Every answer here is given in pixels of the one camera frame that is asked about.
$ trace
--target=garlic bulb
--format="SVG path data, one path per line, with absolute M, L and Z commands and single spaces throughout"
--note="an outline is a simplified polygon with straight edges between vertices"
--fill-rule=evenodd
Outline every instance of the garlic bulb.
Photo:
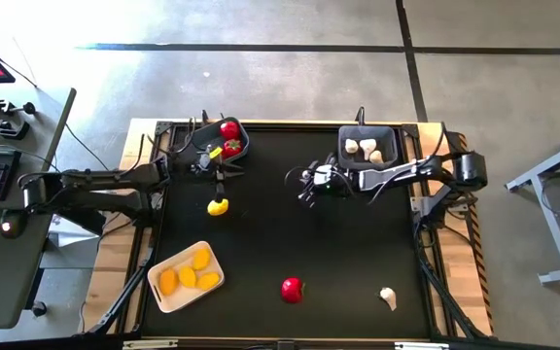
M 388 302 L 388 306 L 392 311 L 395 311 L 397 308 L 397 294 L 390 288 L 384 287 L 379 291 L 379 297 L 386 300 Z
M 352 139 L 345 140 L 345 152 L 352 155 L 358 152 L 358 142 Z
M 367 139 L 360 141 L 360 148 L 365 152 L 365 160 L 368 160 L 370 154 L 375 151 L 377 141 L 375 139 Z
M 379 151 L 373 151 L 373 153 L 371 153 L 370 156 L 368 156 L 368 160 L 370 160 L 370 162 L 373 164 L 384 163 L 384 157 L 381 155 L 381 152 Z

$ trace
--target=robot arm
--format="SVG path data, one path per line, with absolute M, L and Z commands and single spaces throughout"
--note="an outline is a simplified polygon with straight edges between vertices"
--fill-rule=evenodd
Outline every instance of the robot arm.
M 453 172 L 443 167 L 451 160 Z M 487 185 L 485 158 L 476 152 L 429 156 L 385 170 L 349 170 L 337 165 L 333 155 L 324 164 L 313 161 L 304 168 L 299 178 L 303 190 L 297 196 L 304 206 L 311 208 L 319 194 L 345 195 L 347 193 L 376 191 L 373 200 L 386 189 L 406 186 L 426 180 L 440 181 L 444 186 L 434 195 L 423 197 L 417 203 L 421 217 L 441 222 L 447 208 L 459 204 L 459 199 Z
M 105 222 L 98 211 L 120 212 L 138 226 L 147 225 L 152 214 L 149 193 L 170 180 L 165 157 L 126 171 L 70 170 L 29 177 L 33 178 L 20 184 L 25 211 L 57 214 L 94 232 L 100 232 Z M 99 192 L 122 189 L 134 191 L 125 195 Z

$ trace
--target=black floor stripe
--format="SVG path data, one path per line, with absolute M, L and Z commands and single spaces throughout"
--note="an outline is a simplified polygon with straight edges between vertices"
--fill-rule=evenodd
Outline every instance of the black floor stripe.
M 407 22 L 407 13 L 403 0 L 397 0 L 397 14 L 399 15 L 399 26 L 401 27 L 401 35 L 403 38 L 403 47 L 405 48 L 405 60 L 407 61 L 407 73 L 409 74 L 409 87 L 412 90 L 414 99 L 414 108 L 416 109 L 416 119 L 420 123 L 427 121 L 427 109 L 425 108 L 425 99 L 423 98 L 423 90 L 420 88 L 420 78 L 418 78 L 418 67 L 416 67 L 416 57 L 412 49 L 412 36 L 409 33 L 409 23 Z
M 108 44 L 78 46 L 80 50 L 150 52 L 252 52 L 252 53 L 403 53 L 399 46 L 264 45 L 264 44 Z
M 406 53 L 401 46 L 381 45 L 281 45 L 281 44 L 120 44 L 91 43 L 76 47 L 96 51 L 262 52 L 262 53 Z M 423 54 L 560 55 L 560 48 L 461 48 L 412 47 Z
M 560 48 L 454 48 L 454 47 L 414 47 L 415 53 L 430 54 L 519 54 L 556 55 Z

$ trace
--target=grey metal frame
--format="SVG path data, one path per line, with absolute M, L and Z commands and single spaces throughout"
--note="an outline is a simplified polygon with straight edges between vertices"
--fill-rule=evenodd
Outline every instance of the grey metal frame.
M 550 211 L 548 207 L 545 206 L 544 201 L 542 200 L 542 193 L 543 193 L 543 177 L 545 175 L 549 175 L 554 173 L 555 171 L 560 169 L 560 152 L 556 155 L 549 157 L 545 161 L 541 162 L 531 170 L 525 172 L 524 174 L 518 176 L 513 181 L 508 182 L 505 187 L 511 192 L 516 192 L 520 188 L 526 185 L 533 185 L 533 189 L 535 190 L 535 195 L 537 196 L 540 207 L 543 210 L 543 215 L 545 216 L 545 220 L 548 223 L 548 227 L 550 228 L 550 232 L 552 233 L 552 238 L 554 239 L 554 243 L 556 244 L 556 249 L 559 251 L 560 256 L 560 227 L 556 220 L 556 215 Z M 550 205 L 548 199 L 545 199 L 545 202 Z M 550 282 L 558 282 L 560 281 L 560 270 L 548 272 L 547 274 L 540 274 L 540 282 L 542 284 L 550 283 Z

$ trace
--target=red pepper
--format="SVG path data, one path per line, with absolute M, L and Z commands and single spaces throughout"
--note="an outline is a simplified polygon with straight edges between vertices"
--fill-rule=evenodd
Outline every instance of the red pepper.
M 220 132 L 227 140 L 239 138 L 239 125 L 236 122 L 223 122 L 220 125 Z
M 232 139 L 224 143 L 224 151 L 222 155 L 224 158 L 230 158 L 241 153 L 241 141 Z

